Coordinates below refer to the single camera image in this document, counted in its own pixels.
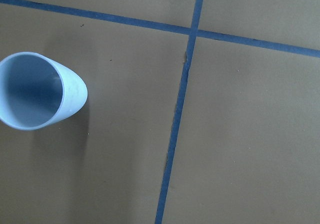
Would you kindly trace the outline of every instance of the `cup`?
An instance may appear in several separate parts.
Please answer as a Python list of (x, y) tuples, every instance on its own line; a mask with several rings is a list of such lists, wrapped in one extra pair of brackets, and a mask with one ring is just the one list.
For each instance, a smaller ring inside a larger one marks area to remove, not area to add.
[(33, 52), (0, 62), (0, 119), (20, 130), (35, 130), (78, 112), (88, 91), (72, 70)]

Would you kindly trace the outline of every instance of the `brown floor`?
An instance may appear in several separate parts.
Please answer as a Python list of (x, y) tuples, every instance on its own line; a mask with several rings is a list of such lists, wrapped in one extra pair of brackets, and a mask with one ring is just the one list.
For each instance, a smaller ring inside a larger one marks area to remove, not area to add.
[[(190, 27), (195, 0), (31, 0)], [(204, 0), (199, 29), (320, 49), (320, 0)], [(1, 224), (154, 223), (188, 35), (0, 3), (0, 60), (41, 53), (88, 101), (0, 123)], [(165, 224), (320, 223), (320, 66), (197, 38)]]

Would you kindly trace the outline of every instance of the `blue tape line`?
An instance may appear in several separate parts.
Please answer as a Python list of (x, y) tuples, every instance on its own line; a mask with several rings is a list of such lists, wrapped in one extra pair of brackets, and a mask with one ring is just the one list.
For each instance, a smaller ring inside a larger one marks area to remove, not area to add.
[(182, 111), (183, 111), (184, 101), (186, 96), (185, 93), (187, 90), (189, 69), (191, 66), (192, 55), (194, 53), (194, 47), (196, 42), (195, 40), (197, 36), (197, 30), (198, 30), (200, 14), (202, 9), (203, 0), (195, 0), (195, 1), (196, 3), (194, 4), (191, 30), (189, 34), (187, 49), (186, 49), (186, 55), (187, 55), (186, 62), (183, 66), (183, 71), (181, 75), (180, 87), (179, 87), (179, 92), (178, 92), (178, 97), (176, 102), (176, 109), (175, 109), (173, 124), (171, 128), (171, 135), (170, 135), (168, 154), (167, 154), (167, 163), (166, 163), (165, 171), (162, 178), (161, 192), (159, 196), (158, 207), (157, 207), (156, 217), (154, 222), (155, 224), (161, 224), (164, 216), (171, 170), (172, 170), (172, 165), (174, 161), (180, 121), (181, 121), (181, 116), (182, 116)]
[(93, 19), (105, 20), (105, 21), (116, 22), (116, 23), (129, 24), (133, 26), (158, 29), (158, 30), (169, 31), (174, 33), (182, 33), (182, 34), (190, 33), (190, 28), (188, 27), (153, 22), (153, 21), (137, 19), (137, 18), (129, 18), (129, 17), (119, 16), (114, 14), (94, 12), (94, 11), (77, 9), (77, 8), (62, 7), (54, 4), (37, 3), (29, 0), (0, 0), (0, 3), (22, 6), (27, 8), (41, 9), (41, 10), (57, 12), (57, 13), (76, 15), (80, 17), (93, 18)]
[(319, 50), (302, 48), (302, 47), (288, 45), (288, 44), (274, 43), (274, 42), (258, 40), (254, 38), (245, 38), (245, 37), (205, 31), (205, 30), (198, 30), (197, 35), (198, 37), (203, 37), (203, 38), (211, 38), (211, 39), (216, 39), (216, 40), (221, 40), (226, 42), (245, 44), (245, 45), (255, 46), (260, 48), (274, 49), (274, 50), (279, 50), (283, 52), (302, 54), (302, 55), (312, 56), (312, 57), (320, 57)]

